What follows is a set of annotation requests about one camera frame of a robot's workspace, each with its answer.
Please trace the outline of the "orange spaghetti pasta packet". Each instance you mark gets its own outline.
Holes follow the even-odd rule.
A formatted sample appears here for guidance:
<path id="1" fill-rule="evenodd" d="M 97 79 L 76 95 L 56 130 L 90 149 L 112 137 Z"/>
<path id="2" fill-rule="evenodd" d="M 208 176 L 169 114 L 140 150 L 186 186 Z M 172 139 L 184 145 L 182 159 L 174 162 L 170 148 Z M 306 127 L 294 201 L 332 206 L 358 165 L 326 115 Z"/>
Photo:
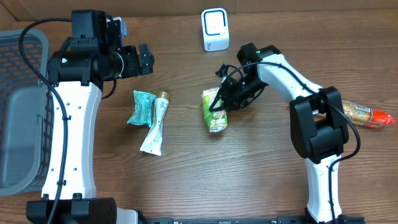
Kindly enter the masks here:
<path id="1" fill-rule="evenodd" d="M 345 116 L 353 123 L 366 128 L 381 128 L 395 124 L 395 119 L 388 113 L 359 105 L 351 101 L 342 101 Z"/>

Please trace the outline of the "white tube with gold cap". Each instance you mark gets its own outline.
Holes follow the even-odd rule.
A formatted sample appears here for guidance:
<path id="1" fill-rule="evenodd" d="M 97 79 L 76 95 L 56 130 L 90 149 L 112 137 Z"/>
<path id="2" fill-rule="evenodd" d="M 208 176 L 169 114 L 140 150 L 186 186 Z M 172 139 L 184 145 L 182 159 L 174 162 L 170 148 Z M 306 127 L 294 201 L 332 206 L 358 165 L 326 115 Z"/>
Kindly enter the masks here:
<path id="1" fill-rule="evenodd" d="M 154 117 L 152 126 L 142 143 L 141 152 L 160 156 L 162 154 L 163 124 L 167 108 L 169 107 L 169 94 L 161 91 L 154 101 Z"/>

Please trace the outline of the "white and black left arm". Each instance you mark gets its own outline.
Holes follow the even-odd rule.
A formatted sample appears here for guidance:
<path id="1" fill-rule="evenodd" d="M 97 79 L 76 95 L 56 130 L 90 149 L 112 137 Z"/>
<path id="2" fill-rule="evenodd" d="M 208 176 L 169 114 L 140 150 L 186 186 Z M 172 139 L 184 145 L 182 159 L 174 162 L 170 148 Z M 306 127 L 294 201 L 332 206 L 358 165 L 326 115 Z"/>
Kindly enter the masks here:
<path id="1" fill-rule="evenodd" d="M 74 10 L 72 35 L 53 53 L 42 81 L 54 103 L 49 169 L 32 223 L 142 223 L 142 213 L 99 198 L 93 175 L 95 121 L 105 82 L 152 73 L 146 44 L 123 45 L 124 21 L 99 10 Z"/>

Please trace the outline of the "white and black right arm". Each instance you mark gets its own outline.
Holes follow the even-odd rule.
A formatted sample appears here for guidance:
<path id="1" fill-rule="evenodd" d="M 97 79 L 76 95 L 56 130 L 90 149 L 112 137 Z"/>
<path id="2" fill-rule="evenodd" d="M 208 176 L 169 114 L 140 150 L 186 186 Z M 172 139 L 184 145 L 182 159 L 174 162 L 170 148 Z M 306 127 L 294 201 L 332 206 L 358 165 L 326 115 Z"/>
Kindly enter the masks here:
<path id="1" fill-rule="evenodd" d="M 273 45 L 257 49 L 252 43 L 237 54 L 240 67 L 223 64 L 216 72 L 221 86 L 210 111 L 248 107 L 271 86 L 289 104 L 290 137 L 305 159 L 308 177 L 308 223 L 346 223 L 338 200 L 338 167 L 348 128 L 341 96 L 301 75 Z"/>

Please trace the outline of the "teal wet wipes packet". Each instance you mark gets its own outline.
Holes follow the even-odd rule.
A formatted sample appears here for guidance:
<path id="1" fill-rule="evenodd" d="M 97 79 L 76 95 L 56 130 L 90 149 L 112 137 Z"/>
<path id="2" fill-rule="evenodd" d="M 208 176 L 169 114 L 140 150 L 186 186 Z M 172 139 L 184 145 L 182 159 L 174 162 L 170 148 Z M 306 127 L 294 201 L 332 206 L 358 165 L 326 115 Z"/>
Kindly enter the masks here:
<path id="1" fill-rule="evenodd" d="M 134 112 L 128 119 L 127 124 L 141 126 L 147 124 L 152 126 L 152 104 L 156 96 L 144 91 L 133 91 Z"/>

